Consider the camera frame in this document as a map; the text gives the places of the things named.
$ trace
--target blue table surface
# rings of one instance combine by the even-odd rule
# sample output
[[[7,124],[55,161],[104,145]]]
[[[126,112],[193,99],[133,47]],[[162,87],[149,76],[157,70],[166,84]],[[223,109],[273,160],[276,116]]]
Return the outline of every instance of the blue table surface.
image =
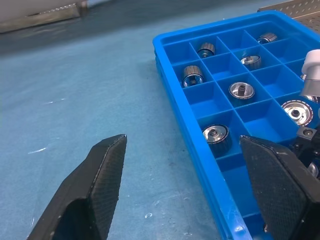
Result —
[[[116,0],[0,36],[0,240],[24,240],[101,139],[127,134],[109,240],[215,240],[215,221],[162,82],[161,33],[281,0]]]

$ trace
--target shiny metal part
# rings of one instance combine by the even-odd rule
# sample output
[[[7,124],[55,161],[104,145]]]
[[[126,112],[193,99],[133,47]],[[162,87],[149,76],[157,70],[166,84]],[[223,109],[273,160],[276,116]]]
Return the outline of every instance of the shiny metal part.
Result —
[[[312,108],[304,101],[290,100],[281,107],[298,126],[308,125],[314,117]]]
[[[304,96],[306,99],[318,104],[320,102],[320,97],[318,96],[310,96],[310,95],[305,95]]]
[[[310,163],[310,165],[308,167],[308,170],[312,174],[312,176],[314,176],[315,178],[318,178],[318,176],[319,176],[319,168],[317,167],[316,164],[314,164],[313,162]]]
[[[234,98],[244,100],[252,98],[256,91],[250,84],[239,81],[230,85],[229,93]]]
[[[278,39],[277,35],[275,35],[272,32],[267,32],[265,34],[262,34],[256,40],[260,44],[268,44],[268,43],[276,41],[277,39]]]
[[[187,66],[183,70],[182,87],[190,87],[204,82],[204,76],[201,69],[198,66]]]
[[[204,59],[204,58],[207,58],[207,57],[214,56],[215,53],[216,53],[216,48],[212,43],[205,42],[200,46],[200,48],[197,51],[197,53],[199,54],[199,56],[202,59]]]
[[[230,132],[225,125],[211,125],[204,129],[202,133],[216,157],[220,157],[231,148],[232,140]]]
[[[87,11],[87,1],[61,6],[38,14],[0,22],[0,33],[35,27],[62,20],[81,17]]]
[[[261,57],[258,55],[246,56],[242,58],[240,61],[249,70],[256,70],[261,67]]]

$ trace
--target metal plate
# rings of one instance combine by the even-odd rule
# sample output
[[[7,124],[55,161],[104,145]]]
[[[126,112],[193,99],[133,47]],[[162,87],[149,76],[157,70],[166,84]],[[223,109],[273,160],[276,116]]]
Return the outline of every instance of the metal plate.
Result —
[[[281,107],[298,126],[308,125],[314,117],[312,108],[304,101],[286,101]]]
[[[87,1],[82,1],[39,12],[30,16],[0,22],[0,34],[62,20],[78,18],[84,15],[86,11]]]
[[[265,6],[260,11],[277,10],[320,34],[320,0],[293,0]]]

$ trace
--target metal cylinder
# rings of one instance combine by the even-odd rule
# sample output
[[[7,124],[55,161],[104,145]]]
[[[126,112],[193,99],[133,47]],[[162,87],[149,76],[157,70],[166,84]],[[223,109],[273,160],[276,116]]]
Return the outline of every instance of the metal cylinder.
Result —
[[[304,101],[286,101],[281,107],[298,126],[308,125],[314,117],[312,108]]]
[[[274,42],[278,39],[277,35],[275,35],[272,32],[267,32],[265,34],[262,34],[260,37],[258,37],[256,40],[260,44],[267,44]]]
[[[205,42],[200,46],[197,53],[199,54],[200,58],[204,59],[214,56],[216,54],[216,48],[212,43]]]
[[[229,93],[233,97],[233,105],[241,106],[254,101],[255,89],[246,82],[235,82],[229,87]]]
[[[198,66],[187,66],[183,70],[182,87],[190,87],[204,82],[204,76],[201,69]]]
[[[230,132],[225,125],[208,126],[202,133],[216,158],[223,156],[232,146]]]
[[[242,58],[240,61],[250,71],[261,68],[261,57],[258,55],[246,56]]]

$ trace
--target perforated metal plate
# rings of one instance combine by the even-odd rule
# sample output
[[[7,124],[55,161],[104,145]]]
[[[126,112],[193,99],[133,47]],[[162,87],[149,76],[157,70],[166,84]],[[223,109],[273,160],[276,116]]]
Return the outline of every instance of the perforated metal plate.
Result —
[[[259,11],[277,10],[320,34],[320,0],[292,0],[265,6]]]
[[[83,16],[86,13],[86,10],[87,1],[85,0],[30,16],[24,16],[21,18],[0,22],[0,34],[62,20],[78,18]]]

